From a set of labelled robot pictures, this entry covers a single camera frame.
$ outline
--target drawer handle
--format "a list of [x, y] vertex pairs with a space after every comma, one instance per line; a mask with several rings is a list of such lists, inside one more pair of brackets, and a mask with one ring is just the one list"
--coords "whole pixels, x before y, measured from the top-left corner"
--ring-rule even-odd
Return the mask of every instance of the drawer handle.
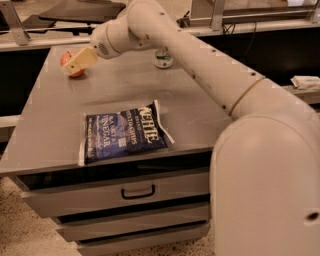
[[138, 195], [138, 196], [126, 196], [126, 191], [124, 189], [121, 189], [121, 196], [125, 200], [133, 200], [133, 199], [140, 199], [140, 198], [153, 196], [155, 192], [156, 192], [156, 186], [154, 184], [152, 184], [151, 192], [148, 194]]

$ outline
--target cabinet top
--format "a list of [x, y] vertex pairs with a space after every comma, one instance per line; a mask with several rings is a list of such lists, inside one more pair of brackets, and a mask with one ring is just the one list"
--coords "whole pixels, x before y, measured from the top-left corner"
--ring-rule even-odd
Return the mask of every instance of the cabinet top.
[[83, 76], [69, 78], [60, 70], [60, 56], [82, 47], [50, 50], [0, 161], [0, 176], [77, 167], [85, 113], [114, 113], [158, 99], [161, 123], [175, 140], [167, 149], [92, 165], [212, 150], [230, 124], [230, 118], [178, 63], [169, 69], [155, 67], [154, 50], [99, 59]]

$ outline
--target small bottle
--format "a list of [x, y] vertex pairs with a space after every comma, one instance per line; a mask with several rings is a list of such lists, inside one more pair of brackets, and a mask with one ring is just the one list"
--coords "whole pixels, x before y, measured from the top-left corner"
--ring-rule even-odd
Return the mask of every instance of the small bottle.
[[165, 49], [157, 49], [153, 63], [158, 68], [169, 68], [173, 64], [173, 58]]

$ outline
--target chip bag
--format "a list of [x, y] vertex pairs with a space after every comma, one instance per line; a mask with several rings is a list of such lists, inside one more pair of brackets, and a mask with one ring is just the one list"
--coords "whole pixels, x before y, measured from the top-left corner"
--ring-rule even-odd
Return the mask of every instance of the chip bag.
[[118, 113], [85, 115], [79, 165], [168, 147], [172, 137], [161, 126], [159, 102]]

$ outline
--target gray cabinet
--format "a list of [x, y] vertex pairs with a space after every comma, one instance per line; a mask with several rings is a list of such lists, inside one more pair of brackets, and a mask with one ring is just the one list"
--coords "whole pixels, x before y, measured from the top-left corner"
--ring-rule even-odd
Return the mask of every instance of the gray cabinet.
[[18, 175], [15, 182], [82, 255], [106, 255], [205, 236], [210, 154]]
[[[23, 200], [51, 218], [83, 255], [106, 255], [205, 236], [213, 145], [231, 123], [177, 63], [152, 64], [154, 50], [99, 59], [79, 79], [53, 47], [0, 162]], [[78, 166], [83, 115], [160, 103], [168, 148]]]

